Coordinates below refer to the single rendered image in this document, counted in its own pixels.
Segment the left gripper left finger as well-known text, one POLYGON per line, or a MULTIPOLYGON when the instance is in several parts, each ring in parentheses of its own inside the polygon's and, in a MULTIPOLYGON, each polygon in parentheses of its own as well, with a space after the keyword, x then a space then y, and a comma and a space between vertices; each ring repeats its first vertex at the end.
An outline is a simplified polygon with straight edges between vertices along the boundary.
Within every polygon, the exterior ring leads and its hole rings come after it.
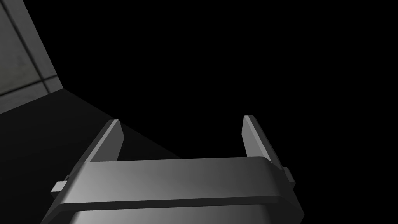
POLYGON ((118 119, 109 120, 78 160, 79 163, 116 161, 124 140, 118 119))

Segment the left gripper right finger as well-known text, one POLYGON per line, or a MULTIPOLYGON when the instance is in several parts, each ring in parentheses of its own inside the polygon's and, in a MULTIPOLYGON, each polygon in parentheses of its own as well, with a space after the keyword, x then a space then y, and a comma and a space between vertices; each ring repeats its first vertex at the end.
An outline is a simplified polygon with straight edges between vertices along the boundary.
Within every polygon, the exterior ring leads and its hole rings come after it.
POLYGON ((271 146, 259 122, 253 115, 245 115, 243 117, 241 135, 248 157, 265 157, 279 169, 283 169, 274 148, 271 146))

